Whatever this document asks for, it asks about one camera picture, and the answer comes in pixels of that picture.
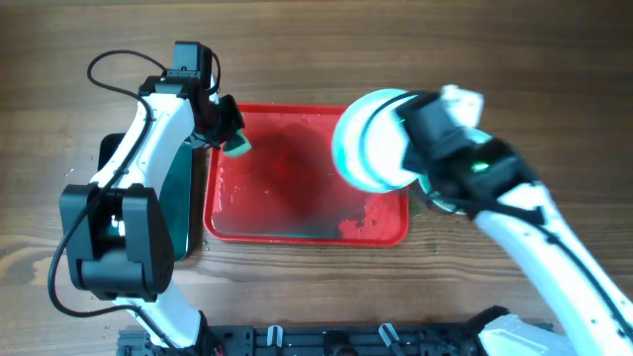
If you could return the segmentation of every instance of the wooden surface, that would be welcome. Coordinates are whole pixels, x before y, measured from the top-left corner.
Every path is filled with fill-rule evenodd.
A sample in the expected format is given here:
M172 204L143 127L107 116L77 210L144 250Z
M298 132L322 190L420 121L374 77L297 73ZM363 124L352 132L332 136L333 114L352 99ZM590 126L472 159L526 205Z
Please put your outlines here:
M129 48L168 65L176 40L212 47L223 93L242 102L347 105L381 87L445 83L484 93L483 129L520 150L633 296L630 2L5 3L1 355L112 355L117 331L135 324L126 313L60 314L45 276L61 238L61 190L90 179L101 138L125 131L135 112L133 101L88 82L88 62ZM124 56L96 68L102 80L131 89L154 73ZM494 304L553 320L505 253L459 218L423 214L401 245L385 250L210 238L208 246L179 263L174 278L212 324L462 320ZM58 276L67 304L104 305L69 285L65 261Z

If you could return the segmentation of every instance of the red tray rim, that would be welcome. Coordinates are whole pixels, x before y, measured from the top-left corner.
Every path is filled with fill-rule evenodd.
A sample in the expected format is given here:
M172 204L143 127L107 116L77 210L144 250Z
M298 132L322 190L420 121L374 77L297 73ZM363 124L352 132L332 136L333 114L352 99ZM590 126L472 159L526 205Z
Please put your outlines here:
M334 105L299 105L299 104L257 104L243 103L238 104L243 113L280 113L280 114L322 114L322 115L342 115L347 109L346 106ZM400 191L401 204L401 230L394 238L389 240L372 240L372 239L314 239L314 238L296 238L286 236L248 236L248 235L232 235L217 231L211 221L213 214L213 201L216 191L216 175L218 173L218 158L220 153L216 149L212 149L211 159L209 162L209 173L207 175L207 191L205 192L205 206L203 211L203 224L207 232L224 242L246 242L246 243L284 243L284 244L302 244L302 245L322 245L322 246L355 246L355 247L392 247L407 236L409 215L408 215L408 191Z

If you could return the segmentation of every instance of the green sponge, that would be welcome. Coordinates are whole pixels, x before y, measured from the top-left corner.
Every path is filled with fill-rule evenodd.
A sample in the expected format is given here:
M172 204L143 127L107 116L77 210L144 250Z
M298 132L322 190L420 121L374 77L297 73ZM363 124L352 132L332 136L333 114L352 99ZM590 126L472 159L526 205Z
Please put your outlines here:
M229 157L239 157L250 149L250 142L248 138L238 130L235 135L227 139L225 145L222 147L222 151Z

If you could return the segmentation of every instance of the metal base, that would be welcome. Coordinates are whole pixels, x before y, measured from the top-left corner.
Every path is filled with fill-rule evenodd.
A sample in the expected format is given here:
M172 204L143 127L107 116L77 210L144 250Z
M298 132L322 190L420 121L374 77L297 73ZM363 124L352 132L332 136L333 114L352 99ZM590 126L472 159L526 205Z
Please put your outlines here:
M379 327L289 327L282 332L277 329L274 341L268 346L267 336L274 327L219 326L211 327L211 332L222 342L226 356L323 356L323 336L330 330L349 333L351 346L359 355L388 356L396 351L394 345L387 347ZM477 346L477 335L467 331L463 323L394 326L394 330L400 339L395 342L402 349L400 356L485 355ZM276 341L279 334L282 335L281 347ZM154 351L149 334L143 330L120 331L119 335L117 356L164 354Z

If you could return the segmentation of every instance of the red tray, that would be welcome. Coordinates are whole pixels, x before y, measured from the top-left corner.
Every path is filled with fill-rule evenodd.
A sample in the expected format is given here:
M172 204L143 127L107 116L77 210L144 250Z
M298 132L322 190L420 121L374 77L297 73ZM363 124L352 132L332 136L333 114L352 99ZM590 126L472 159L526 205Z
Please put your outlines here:
M331 159L346 107L241 104L252 148L213 150L204 224L227 242L388 247L408 231L408 194L349 186Z

